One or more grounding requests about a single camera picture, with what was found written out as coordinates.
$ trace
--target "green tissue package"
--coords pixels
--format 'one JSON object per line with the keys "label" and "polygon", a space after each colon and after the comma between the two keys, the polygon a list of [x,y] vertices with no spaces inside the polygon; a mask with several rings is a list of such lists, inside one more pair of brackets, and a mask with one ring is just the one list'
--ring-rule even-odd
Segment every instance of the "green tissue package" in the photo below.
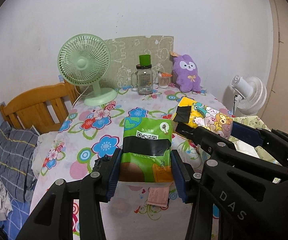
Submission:
{"label": "green tissue package", "polygon": [[172,182],[172,121],[126,117],[119,181]]}

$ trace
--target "black jar lid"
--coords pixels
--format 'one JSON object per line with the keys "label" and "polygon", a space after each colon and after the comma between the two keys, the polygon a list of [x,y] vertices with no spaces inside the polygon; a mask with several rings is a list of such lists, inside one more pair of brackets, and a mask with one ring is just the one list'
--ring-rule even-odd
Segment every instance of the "black jar lid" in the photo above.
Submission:
{"label": "black jar lid", "polygon": [[141,66],[140,64],[136,65],[136,69],[149,69],[152,68],[152,65],[148,65],[148,66]]}

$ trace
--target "yellow tissue package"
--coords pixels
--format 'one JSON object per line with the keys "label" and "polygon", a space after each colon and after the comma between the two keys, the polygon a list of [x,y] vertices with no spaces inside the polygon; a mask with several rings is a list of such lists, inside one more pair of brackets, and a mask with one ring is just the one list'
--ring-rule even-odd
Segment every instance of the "yellow tissue package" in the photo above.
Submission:
{"label": "yellow tissue package", "polygon": [[233,126],[231,117],[187,97],[178,104],[172,120],[192,128],[202,126],[226,139],[230,137]]}

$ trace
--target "white fan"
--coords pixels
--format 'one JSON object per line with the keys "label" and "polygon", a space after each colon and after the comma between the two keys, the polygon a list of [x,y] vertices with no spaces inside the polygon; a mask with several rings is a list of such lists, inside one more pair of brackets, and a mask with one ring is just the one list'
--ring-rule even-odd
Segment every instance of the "white fan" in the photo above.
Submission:
{"label": "white fan", "polygon": [[236,75],[231,86],[239,93],[236,100],[238,110],[245,115],[255,114],[264,105],[266,100],[266,87],[257,77],[248,77]]}

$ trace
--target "yellow bow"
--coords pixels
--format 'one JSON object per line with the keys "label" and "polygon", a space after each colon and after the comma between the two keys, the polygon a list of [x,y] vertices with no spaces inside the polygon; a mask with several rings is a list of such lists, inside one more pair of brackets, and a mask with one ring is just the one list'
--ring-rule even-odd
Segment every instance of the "yellow bow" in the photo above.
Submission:
{"label": "yellow bow", "polygon": [[193,75],[193,76],[187,76],[187,78],[190,78],[191,79],[191,82],[195,82],[195,78],[196,78],[196,76],[195,75]]}

